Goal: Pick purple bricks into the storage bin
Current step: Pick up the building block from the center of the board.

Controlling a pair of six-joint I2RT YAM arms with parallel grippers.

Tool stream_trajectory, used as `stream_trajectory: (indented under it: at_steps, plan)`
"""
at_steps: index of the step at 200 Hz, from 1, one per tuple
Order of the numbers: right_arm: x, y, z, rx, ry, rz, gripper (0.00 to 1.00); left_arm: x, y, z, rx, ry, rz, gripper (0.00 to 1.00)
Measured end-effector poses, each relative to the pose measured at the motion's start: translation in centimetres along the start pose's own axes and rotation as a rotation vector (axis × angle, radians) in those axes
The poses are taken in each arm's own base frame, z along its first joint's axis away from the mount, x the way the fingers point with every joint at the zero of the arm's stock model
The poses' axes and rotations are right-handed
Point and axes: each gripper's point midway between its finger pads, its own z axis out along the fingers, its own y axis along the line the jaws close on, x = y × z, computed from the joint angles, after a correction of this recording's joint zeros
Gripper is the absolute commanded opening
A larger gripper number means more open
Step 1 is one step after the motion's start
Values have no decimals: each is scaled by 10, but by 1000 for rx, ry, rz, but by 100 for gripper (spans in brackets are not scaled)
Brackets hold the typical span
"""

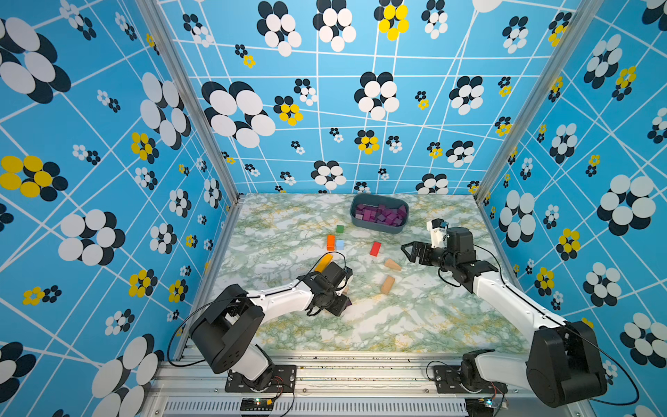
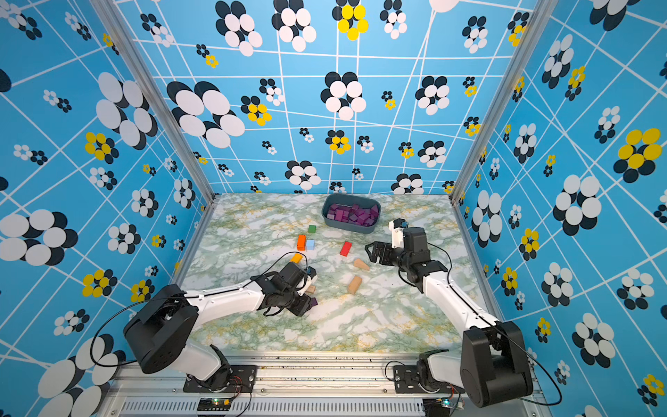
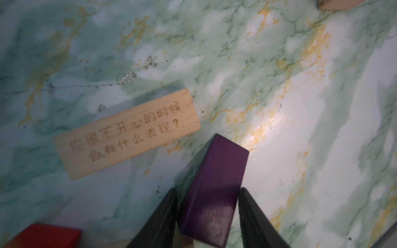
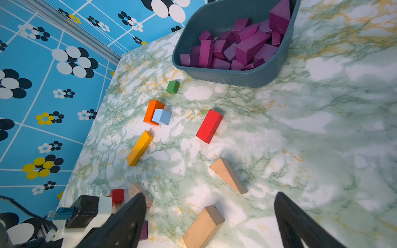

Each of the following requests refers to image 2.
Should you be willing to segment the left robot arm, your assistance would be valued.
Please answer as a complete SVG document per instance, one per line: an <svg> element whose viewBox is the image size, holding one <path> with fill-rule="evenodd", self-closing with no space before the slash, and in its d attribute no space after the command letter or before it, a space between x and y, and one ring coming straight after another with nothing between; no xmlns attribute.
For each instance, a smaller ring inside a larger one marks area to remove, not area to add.
<svg viewBox="0 0 667 417"><path fill-rule="evenodd" d="M210 290L182 290L170 284L142 307L123 329L142 372L177 370L210 392L233 384L232 368L223 352L190 338L204 324L234 314L276 308L300 317L312 308L307 290L316 282L314 268L288 262L235 285Z"/></svg>

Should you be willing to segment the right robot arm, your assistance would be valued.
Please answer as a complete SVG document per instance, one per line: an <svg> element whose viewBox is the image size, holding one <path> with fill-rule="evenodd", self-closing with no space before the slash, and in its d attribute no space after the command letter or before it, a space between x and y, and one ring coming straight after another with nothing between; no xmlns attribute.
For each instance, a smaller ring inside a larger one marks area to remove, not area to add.
<svg viewBox="0 0 667 417"><path fill-rule="evenodd" d="M430 251L416 253L374 242L365 247L368 260L396 267L417 290L436 304L460 334L458 357L444 350L423 353L417 361L420 385L437 392L446 385L462 389L484 408L533 394L533 377L521 330L479 307L453 281L450 269Z"/></svg>

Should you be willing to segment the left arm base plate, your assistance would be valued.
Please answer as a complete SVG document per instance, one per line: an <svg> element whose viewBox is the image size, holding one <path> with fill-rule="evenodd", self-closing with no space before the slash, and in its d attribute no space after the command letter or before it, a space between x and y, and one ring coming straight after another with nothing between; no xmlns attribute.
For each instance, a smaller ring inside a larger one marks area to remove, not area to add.
<svg viewBox="0 0 667 417"><path fill-rule="evenodd" d="M258 366L230 365L217 371L206 381L188 375L183 386L185 393L252 393L257 378Z"/></svg>

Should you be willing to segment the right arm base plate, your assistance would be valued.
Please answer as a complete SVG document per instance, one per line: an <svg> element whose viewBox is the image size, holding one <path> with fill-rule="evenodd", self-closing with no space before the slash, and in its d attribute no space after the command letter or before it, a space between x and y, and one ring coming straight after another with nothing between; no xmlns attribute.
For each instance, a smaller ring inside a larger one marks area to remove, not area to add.
<svg viewBox="0 0 667 417"><path fill-rule="evenodd" d="M465 394L463 387L449 382L438 382L417 366L394 365L390 379L397 394Z"/></svg>

